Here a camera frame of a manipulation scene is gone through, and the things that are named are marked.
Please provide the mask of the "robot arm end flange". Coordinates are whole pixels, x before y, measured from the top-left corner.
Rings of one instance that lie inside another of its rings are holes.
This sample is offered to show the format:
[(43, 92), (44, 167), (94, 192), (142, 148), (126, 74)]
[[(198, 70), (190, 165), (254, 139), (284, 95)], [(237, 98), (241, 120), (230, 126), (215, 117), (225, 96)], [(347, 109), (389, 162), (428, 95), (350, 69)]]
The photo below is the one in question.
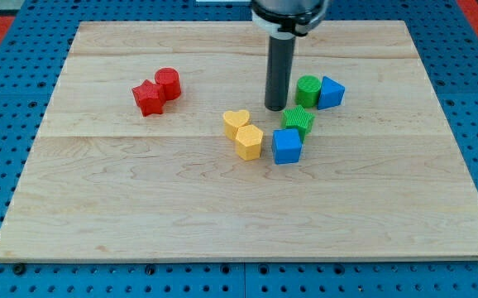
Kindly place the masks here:
[(327, 14), (330, 0), (251, 0), (252, 21), (271, 37), (306, 36)]

